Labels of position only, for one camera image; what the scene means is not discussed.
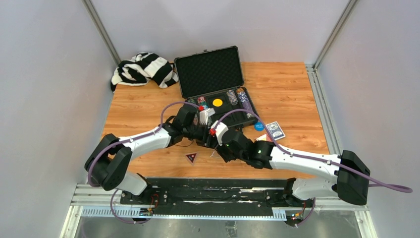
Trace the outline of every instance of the poker chip case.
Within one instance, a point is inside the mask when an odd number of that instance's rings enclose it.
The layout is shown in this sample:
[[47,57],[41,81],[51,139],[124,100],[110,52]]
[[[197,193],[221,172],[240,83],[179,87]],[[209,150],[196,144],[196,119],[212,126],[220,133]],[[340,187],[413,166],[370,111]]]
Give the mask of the poker chip case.
[[[202,53],[178,57],[174,60],[175,69],[178,73],[182,97],[186,101],[199,101],[204,97],[207,105],[214,108],[215,114],[211,116],[212,121],[220,119],[226,112],[233,109],[245,109],[251,106],[257,114],[251,97],[244,85],[244,78],[239,60],[239,52],[236,46],[204,51]],[[241,102],[237,90],[245,92],[249,104]],[[232,105],[227,92],[235,92],[237,104]],[[213,106],[215,99],[221,99],[223,104],[220,107]],[[243,112],[232,113],[223,120],[228,127],[242,128],[255,124],[258,120]]]

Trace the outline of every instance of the wood grain surface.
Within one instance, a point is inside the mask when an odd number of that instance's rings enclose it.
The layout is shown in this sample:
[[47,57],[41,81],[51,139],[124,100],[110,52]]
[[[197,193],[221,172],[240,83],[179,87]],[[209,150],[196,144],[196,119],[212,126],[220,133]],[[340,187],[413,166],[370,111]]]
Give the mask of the wood grain surface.
[[[278,142],[284,146],[328,154],[314,96],[303,63],[243,62],[245,87],[265,123],[277,121],[286,137]],[[118,85],[105,123],[103,135],[129,136],[151,130],[159,124],[162,109],[183,101],[179,84],[160,89],[154,82],[146,86]],[[176,115],[181,105],[169,108],[164,119]],[[244,134],[254,139],[263,135],[253,126]],[[180,145],[188,145],[184,139]],[[185,154],[198,152],[191,165]],[[131,161],[129,171],[146,177],[202,177],[287,179],[313,176],[290,170],[254,169],[242,161],[225,163],[213,150],[199,147],[172,146],[159,149]]]

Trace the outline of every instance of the black and white striped towel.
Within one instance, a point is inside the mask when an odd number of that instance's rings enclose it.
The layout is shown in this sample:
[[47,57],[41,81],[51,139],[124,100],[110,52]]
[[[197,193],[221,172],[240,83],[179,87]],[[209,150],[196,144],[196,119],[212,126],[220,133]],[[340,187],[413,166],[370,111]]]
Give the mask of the black and white striped towel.
[[150,80],[160,88],[167,88],[178,82],[178,75],[167,60],[155,53],[138,53],[118,65],[111,79],[111,89],[114,91],[117,84],[143,86]]

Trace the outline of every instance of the gray floor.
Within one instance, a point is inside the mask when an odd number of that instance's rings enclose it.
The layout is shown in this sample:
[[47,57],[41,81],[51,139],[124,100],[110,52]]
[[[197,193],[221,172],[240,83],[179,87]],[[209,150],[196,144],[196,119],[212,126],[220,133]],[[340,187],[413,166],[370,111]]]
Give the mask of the gray floor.
[[82,217],[77,238],[361,238],[354,212],[320,211],[298,229],[284,222],[164,220],[140,225],[115,218]]

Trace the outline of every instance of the blue disc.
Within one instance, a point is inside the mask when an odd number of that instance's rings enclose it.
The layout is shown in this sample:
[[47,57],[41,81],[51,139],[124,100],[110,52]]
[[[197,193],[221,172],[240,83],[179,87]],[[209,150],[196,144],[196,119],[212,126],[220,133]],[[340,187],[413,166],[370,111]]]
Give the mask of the blue disc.
[[264,126],[263,126],[263,124],[262,124],[261,122],[257,122],[257,123],[255,123],[254,128],[255,128],[255,130],[257,130],[257,131],[262,131],[262,130],[264,130]]

